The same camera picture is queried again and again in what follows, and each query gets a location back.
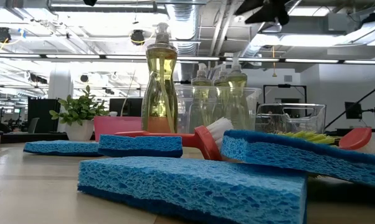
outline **green plant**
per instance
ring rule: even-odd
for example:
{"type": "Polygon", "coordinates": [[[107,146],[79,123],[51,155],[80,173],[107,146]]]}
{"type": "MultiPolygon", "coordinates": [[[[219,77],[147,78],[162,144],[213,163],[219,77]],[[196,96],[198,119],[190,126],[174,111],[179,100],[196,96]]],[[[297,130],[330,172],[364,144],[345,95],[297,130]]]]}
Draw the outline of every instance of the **green plant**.
{"type": "Polygon", "coordinates": [[[52,115],[52,119],[62,118],[61,124],[71,125],[73,122],[77,122],[82,125],[82,120],[92,120],[94,116],[107,115],[108,111],[105,111],[103,100],[99,105],[93,102],[95,95],[90,94],[90,87],[87,86],[86,90],[82,90],[85,95],[80,96],[78,99],[73,99],[70,95],[67,96],[66,100],[59,99],[59,103],[66,109],[67,112],[58,113],[54,110],[49,111],[52,115]]]}

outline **yellow dish soap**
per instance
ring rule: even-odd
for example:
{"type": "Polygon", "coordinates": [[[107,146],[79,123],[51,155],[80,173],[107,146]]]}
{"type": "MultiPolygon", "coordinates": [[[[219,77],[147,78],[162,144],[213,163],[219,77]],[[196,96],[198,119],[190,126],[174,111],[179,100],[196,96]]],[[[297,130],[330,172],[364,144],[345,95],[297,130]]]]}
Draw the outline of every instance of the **yellow dish soap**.
{"type": "Polygon", "coordinates": [[[212,110],[212,122],[223,118],[225,116],[225,104],[227,103],[228,94],[230,89],[229,83],[226,81],[226,64],[221,65],[218,79],[214,80],[214,86],[216,87],[216,103],[212,110]]]}
{"type": "Polygon", "coordinates": [[[194,128],[198,126],[208,126],[211,124],[211,114],[209,108],[209,87],[212,82],[207,78],[207,67],[205,64],[199,64],[196,78],[192,79],[193,102],[190,107],[189,132],[193,133],[194,128]]]}
{"type": "Polygon", "coordinates": [[[168,25],[159,23],[156,42],[147,47],[150,79],[142,103],[142,130],[151,133],[176,133],[178,101],[173,72],[178,53],[169,44],[168,25]]]}
{"type": "Polygon", "coordinates": [[[239,58],[233,58],[232,71],[226,76],[230,92],[225,105],[225,116],[232,121],[235,129],[252,129],[249,108],[244,95],[244,88],[247,85],[247,75],[242,72],[239,58]]]}

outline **blue sponge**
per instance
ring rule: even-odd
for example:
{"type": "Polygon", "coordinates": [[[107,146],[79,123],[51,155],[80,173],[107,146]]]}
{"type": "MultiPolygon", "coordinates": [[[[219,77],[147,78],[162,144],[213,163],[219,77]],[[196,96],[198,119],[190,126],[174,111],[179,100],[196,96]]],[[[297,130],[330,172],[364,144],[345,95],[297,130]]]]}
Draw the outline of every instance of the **blue sponge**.
{"type": "Polygon", "coordinates": [[[375,155],[253,131],[226,131],[221,154],[250,164],[305,170],[375,186],[375,155]]]}
{"type": "Polygon", "coordinates": [[[305,222],[304,172],[166,157],[82,161],[78,190],[204,223],[305,222]]]}
{"type": "Polygon", "coordinates": [[[126,137],[101,135],[99,153],[110,157],[160,156],[181,157],[182,137],[126,137]]]}
{"type": "Polygon", "coordinates": [[[102,156],[97,142],[36,141],[27,142],[24,152],[51,156],[102,156]]]}

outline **pink container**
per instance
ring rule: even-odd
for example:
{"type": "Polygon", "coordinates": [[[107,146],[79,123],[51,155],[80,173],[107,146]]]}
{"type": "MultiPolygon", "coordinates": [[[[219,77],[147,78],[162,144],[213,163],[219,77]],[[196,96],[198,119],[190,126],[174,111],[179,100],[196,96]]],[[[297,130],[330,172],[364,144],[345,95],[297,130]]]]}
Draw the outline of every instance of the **pink container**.
{"type": "Polygon", "coordinates": [[[111,117],[96,116],[93,119],[95,125],[95,140],[99,141],[101,134],[115,134],[124,131],[141,131],[141,117],[111,117]]]}

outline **table surface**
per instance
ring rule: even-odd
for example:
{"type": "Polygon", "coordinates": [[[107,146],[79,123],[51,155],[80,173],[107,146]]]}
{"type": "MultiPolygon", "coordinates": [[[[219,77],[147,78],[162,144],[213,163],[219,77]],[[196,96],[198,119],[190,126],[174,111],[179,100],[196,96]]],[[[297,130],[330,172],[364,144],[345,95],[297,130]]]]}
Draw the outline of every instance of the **table surface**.
{"type": "MultiPolygon", "coordinates": [[[[0,147],[0,224],[184,224],[184,220],[77,192],[78,162],[85,157],[23,153],[24,144],[0,147]]],[[[184,149],[185,158],[202,158],[184,149]]],[[[375,204],[308,202],[309,224],[375,223],[375,204]]]]}

